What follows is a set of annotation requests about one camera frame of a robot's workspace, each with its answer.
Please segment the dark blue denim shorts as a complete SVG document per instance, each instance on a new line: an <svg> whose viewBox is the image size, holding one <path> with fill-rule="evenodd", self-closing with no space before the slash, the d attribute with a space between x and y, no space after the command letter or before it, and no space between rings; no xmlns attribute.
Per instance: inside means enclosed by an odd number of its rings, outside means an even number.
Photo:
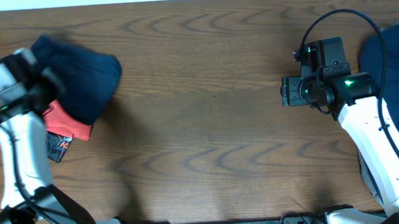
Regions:
<svg viewBox="0 0 399 224"><path fill-rule="evenodd" d="M65 88L59 102L64 111L85 125L93 125L118 87L123 68L114 55L40 35L31 51L39 66L49 68Z"/></svg>

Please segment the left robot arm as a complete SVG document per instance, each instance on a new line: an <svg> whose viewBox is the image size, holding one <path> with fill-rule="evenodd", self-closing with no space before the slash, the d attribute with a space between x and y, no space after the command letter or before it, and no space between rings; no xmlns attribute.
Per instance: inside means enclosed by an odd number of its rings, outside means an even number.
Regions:
<svg viewBox="0 0 399 224"><path fill-rule="evenodd" d="M4 194L0 224L96 224L53 181L42 114L60 92L28 51L0 59L0 147Z"/></svg>

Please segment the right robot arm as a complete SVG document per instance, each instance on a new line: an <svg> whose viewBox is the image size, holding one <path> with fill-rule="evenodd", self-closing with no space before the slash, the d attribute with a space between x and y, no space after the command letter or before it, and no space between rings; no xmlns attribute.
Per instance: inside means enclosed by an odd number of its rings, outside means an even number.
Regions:
<svg viewBox="0 0 399 224"><path fill-rule="evenodd" d="M285 106L327 107L353 139L380 195L384 217L343 208L326 214L326 224L399 224L399 132L377 97L369 74L358 73L328 80L315 77L282 79Z"/></svg>

